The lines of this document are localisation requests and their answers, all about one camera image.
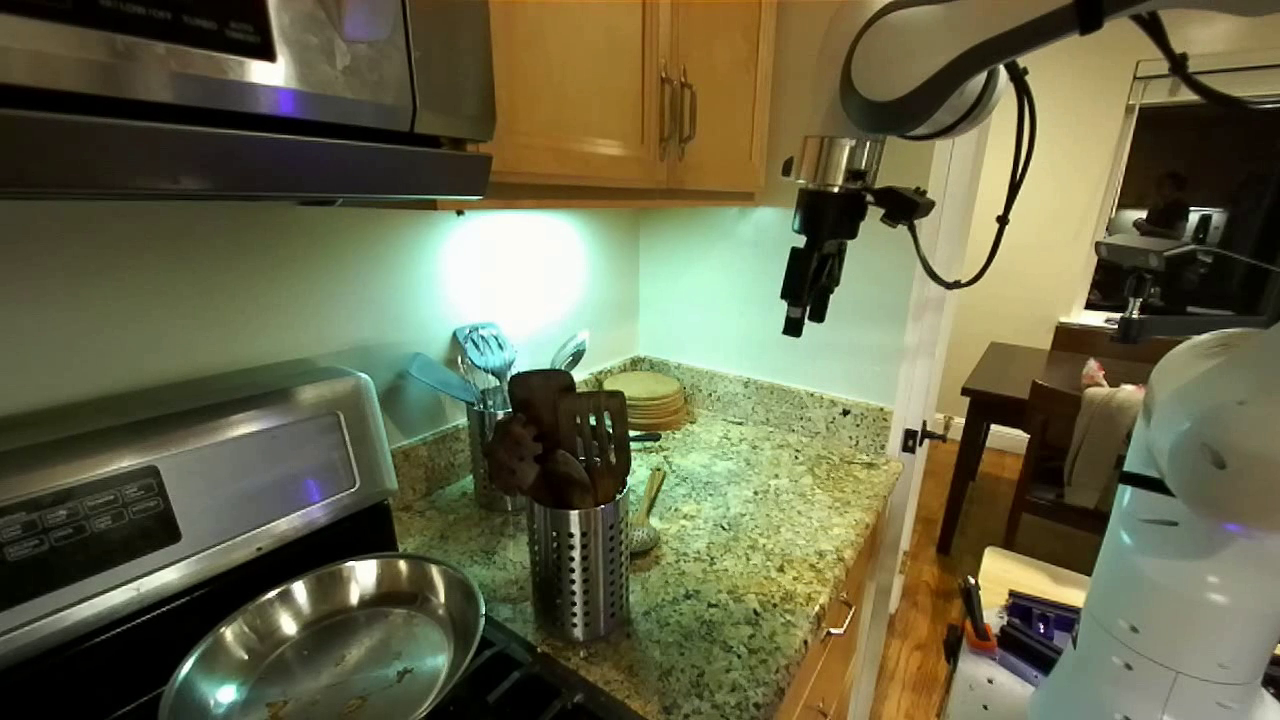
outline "white robot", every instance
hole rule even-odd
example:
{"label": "white robot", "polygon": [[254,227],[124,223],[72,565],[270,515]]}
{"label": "white robot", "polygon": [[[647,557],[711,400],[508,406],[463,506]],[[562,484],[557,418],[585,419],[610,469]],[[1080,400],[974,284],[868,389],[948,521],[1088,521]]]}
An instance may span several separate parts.
{"label": "white robot", "polygon": [[[872,190],[885,138],[966,134],[990,116],[1003,60],[1151,7],[1257,16],[1280,11],[1280,0],[885,4],[846,65],[854,138],[812,138],[796,165],[805,248],[793,248],[785,277],[785,332],[825,319],[841,244],[872,206],[885,208]],[[1076,648],[1032,693],[1028,715],[1280,715],[1259,689],[1280,641],[1280,330],[1209,332],[1174,349],[1147,381],[1124,469],[1164,481],[1174,496],[1115,492]]]}

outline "cabinet door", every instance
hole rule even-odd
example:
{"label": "cabinet door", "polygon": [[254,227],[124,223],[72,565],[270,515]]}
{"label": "cabinet door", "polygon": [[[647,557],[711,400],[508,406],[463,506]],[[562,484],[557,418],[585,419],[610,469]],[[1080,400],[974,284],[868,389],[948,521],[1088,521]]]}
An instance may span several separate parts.
{"label": "cabinet door", "polygon": [[760,194],[777,0],[672,0],[679,86],[677,190]]}
{"label": "cabinet door", "polygon": [[868,589],[877,579],[879,524],[868,531],[858,562],[846,568],[831,599],[822,611],[822,627],[793,676],[793,689],[777,720],[831,720],[848,715],[854,689],[865,689],[858,667],[859,635],[868,627]]}
{"label": "cabinet door", "polygon": [[656,0],[493,0],[497,184],[661,184]]}

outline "stainless steel stove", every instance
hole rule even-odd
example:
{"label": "stainless steel stove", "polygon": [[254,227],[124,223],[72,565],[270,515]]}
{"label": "stainless steel stove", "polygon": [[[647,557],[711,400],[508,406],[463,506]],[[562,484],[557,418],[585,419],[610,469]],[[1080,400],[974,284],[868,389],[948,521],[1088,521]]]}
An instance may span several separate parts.
{"label": "stainless steel stove", "polygon": [[[0,419],[4,715],[158,715],[207,627],[398,549],[361,374],[277,365]],[[434,715],[629,715],[487,619]]]}

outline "wooden floor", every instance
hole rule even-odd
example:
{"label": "wooden floor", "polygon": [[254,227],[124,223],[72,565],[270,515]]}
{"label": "wooden floor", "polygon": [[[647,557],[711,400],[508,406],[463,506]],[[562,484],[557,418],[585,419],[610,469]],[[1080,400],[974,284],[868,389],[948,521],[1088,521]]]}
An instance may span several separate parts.
{"label": "wooden floor", "polygon": [[[970,490],[948,557],[936,557],[936,529],[951,484],[957,443],[932,443],[912,549],[904,557],[904,598],[890,623],[877,720],[932,720],[944,710],[951,666],[944,656],[948,623],[959,623],[959,579],[978,572],[982,552],[1001,546],[1021,457],[990,452]],[[1073,529],[1024,521],[1021,549],[1054,565],[1088,572],[1096,540]]]}

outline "black wire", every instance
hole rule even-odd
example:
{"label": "black wire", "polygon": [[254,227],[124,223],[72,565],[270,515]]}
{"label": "black wire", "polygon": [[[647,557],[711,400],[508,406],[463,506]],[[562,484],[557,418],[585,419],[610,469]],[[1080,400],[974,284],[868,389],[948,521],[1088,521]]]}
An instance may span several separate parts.
{"label": "black wire", "polygon": [[1176,75],[1181,86],[1190,86],[1190,93],[1197,93],[1204,106],[1222,106],[1222,110],[1236,110],[1236,112],[1273,112],[1280,106],[1263,106],[1263,100],[1246,100],[1246,97],[1228,97],[1213,86],[1204,86],[1202,75],[1193,75],[1190,67],[1190,51],[1176,51],[1167,41],[1167,27],[1157,11],[1141,11],[1131,16],[1131,24],[1161,48],[1167,75]]}
{"label": "black wire", "polygon": [[992,263],[998,263],[998,257],[1001,257],[1001,248],[1003,248],[1008,216],[1011,216],[1016,197],[1024,194],[1024,180],[1028,180],[1028,172],[1032,172],[1036,134],[1041,134],[1041,129],[1036,129],[1036,123],[1041,123],[1041,121],[1036,121],[1036,93],[1032,93],[1032,86],[1028,86],[1028,67],[1024,67],[1024,65],[1003,65],[1003,75],[1008,75],[1011,97],[1016,97],[1011,165],[1008,165],[1008,184],[1003,184],[1003,208],[1001,208],[1001,216],[998,216],[998,237],[992,237],[992,244],[990,244],[983,263],[982,263],[970,281],[948,281],[948,277],[939,277],[939,272],[932,267],[932,259],[924,257],[924,248],[919,248],[915,223],[909,222],[909,237],[912,237],[915,259],[919,259],[924,277],[928,277],[936,288],[944,288],[944,294],[974,288],[974,284],[982,284],[982,281],[992,272]]}

